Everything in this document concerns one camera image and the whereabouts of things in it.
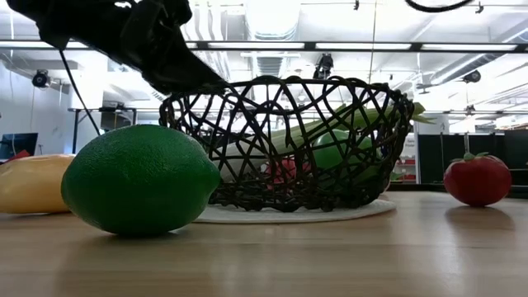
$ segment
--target yellow fruit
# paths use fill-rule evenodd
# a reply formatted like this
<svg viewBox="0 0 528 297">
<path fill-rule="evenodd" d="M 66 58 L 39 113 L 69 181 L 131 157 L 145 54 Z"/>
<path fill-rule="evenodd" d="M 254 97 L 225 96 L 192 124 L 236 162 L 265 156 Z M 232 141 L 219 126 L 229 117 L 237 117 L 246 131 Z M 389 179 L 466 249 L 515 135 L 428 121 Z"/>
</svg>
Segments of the yellow fruit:
<svg viewBox="0 0 528 297">
<path fill-rule="evenodd" d="M 27 157 L 0 165 L 0 213 L 67 212 L 60 194 L 73 155 Z"/>
</svg>

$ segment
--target tomato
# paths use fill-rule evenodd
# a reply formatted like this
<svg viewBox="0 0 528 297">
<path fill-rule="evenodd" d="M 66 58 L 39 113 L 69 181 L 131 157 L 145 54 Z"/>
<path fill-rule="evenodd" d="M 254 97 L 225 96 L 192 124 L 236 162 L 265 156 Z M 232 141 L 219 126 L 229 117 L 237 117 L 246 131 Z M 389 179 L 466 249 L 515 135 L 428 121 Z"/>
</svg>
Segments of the tomato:
<svg viewBox="0 0 528 297">
<path fill-rule="evenodd" d="M 278 162 L 275 162 L 275 178 L 273 179 L 274 184 L 289 183 L 297 177 L 297 167 L 295 166 L 295 160 L 292 158 L 285 158 L 282 160 L 282 167 L 285 169 L 284 175 L 282 174 L 281 166 Z M 309 164 L 303 164 L 303 171 L 309 171 Z M 271 174 L 271 165 L 268 164 L 266 173 Z M 268 190 L 271 190 L 273 186 L 268 185 Z"/>
<path fill-rule="evenodd" d="M 463 160 L 447 168 L 444 186 L 458 201 L 482 207 L 497 203 L 508 194 L 512 175 L 499 158 L 467 153 Z"/>
</svg>

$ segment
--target computer monitor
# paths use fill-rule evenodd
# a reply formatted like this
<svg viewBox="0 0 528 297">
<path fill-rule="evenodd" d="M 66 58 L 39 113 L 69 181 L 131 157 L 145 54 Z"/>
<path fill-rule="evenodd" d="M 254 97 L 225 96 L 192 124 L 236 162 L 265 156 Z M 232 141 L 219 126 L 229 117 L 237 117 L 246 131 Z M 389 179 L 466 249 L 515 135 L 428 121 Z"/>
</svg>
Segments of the computer monitor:
<svg viewBox="0 0 528 297">
<path fill-rule="evenodd" d="M 25 150 L 35 155 L 38 133 L 4 134 L 0 141 L 0 159 L 9 159 Z"/>
</svg>

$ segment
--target lime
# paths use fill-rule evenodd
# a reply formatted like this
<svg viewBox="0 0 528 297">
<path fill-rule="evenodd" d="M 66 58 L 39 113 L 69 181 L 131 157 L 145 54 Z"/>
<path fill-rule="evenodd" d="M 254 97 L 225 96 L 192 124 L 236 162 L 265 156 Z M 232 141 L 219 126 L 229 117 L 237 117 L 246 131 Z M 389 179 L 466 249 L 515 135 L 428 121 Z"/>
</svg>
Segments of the lime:
<svg viewBox="0 0 528 297">
<path fill-rule="evenodd" d="M 196 219 L 219 185 L 191 137 L 157 125 L 113 130 L 86 145 L 62 180 L 69 209 L 99 229 L 152 236 Z"/>
<path fill-rule="evenodd" d="M 343 141 L 343 140 L 348 139 L 348 135 L 349 135 L 348 132 L 345 132 L 342 130 L 333 130 L 332 132 L 334 133 L 337 141 Z M 315 159 L 315 163 L 317 167 L 322 168 L 322 169 L 330 169 L 333 167 L 337 167 L 339 164 L 343 162 L 343 156 L 339 153 L 339 148 L 337 144 L 335 143 L 336 141 L 333 139 L 330 132 L 327 132 L 326 134 L 321 135 L 319 138 L 315 140 L 315 142 L 313 143 L 313 157 Z M 334 144 L 334 145 L 328 146 L 326 148 L 318 148 L 318 146 L 323 146 L 327 144 Z M 363 138 L 363 140 L 359 143 L 357 147 L 359 149 L 368 150 L 369 148 L 372 147 L 372 141 L 369 137 L 365 137 Z M 352 147 L 350 147 L 348 149 L 348 152 L 346 152 L 347 144 L 343 143 L 341 144 L 341 149 L 343 153 L 350 153 Z M 357 156 L 360 156 L 361 159 L 364 159 L 367 157 L 367 153 L 358 153 L 357 155 L 352 155 L 348 159 L 348 163 L 351 164 L 351 167 L 350 167 L 351 171 L 355 170 L 356 166 L 359 166 L 362 162 L 361 159 L 359 159 Z M 381 152 L 378 149 L 376 149 L 376 158 L 381 159 Z M 376 166 L 376 165 L 367 167 L 363 172 L 361 172 L 360 174 L 354 177 L 354 184 L 361 183 L 375 176 L 376 174 L 378 174 L 379 169 L 380 169 L 380 166 Z M 341 171 L 342 181 L 346 180 L 347 175 L 348 175 L 348 171 L 345 168 L 343 168 Z M 322 179 L 325 180 L 324 182 L 322 182 L 322 185 L 321 185 L 323 188 L 327 188 L 333 185 L 333 181 L 328 180 L 328 175 L 326 174 L 322 175 Z"/>
</svg>

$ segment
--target ceiling light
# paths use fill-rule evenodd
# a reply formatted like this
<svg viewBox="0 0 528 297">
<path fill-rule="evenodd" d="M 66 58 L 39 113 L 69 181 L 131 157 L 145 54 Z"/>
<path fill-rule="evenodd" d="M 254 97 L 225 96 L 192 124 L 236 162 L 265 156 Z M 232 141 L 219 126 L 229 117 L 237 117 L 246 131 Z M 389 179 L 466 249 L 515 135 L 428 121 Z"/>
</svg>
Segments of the ceiling light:
<svg viewBox="0 0 528 297">
<path fill-rule="evenodd" d="M 317 43 L 318 50 L 408 50 L 411 44 L 406 43 Z"/>
<path fill-rule="evenodd" d="M 244 52 L 242 58 L 300 58 L 300 54 L 279 52 Z"/>
<path fill-rule="evenodd" d="M 514 50 L 517 45 L 462 45 L 462 44 L 444 44 L 444 45 L 423 45 L 422 50 L 460 50 L 460 51 L 509 51 Z"/>
<path fill-rule="evenodd" d="M 132 8 L 132 4 L 128 2 L 115 2 L 114 5 L 116 5 L 119 8 Z"/>
<path fill-rule="evenodd" d="M 66 50 L 87 50 L 88 47 L 77 41 L 68 42 Z M 54 50 L 44 41 L 36 40 L 0 40 L 0 50 Z"/>
<path fill-rule="evenodd" d="M 260 49 L 260 50 L 273 50 L 273 49 L 288 49 L 288 50 L 299 50 L 304 48 L 302 42 L 210 42 L 209 47 L 211 49 Z"/>
</svg>

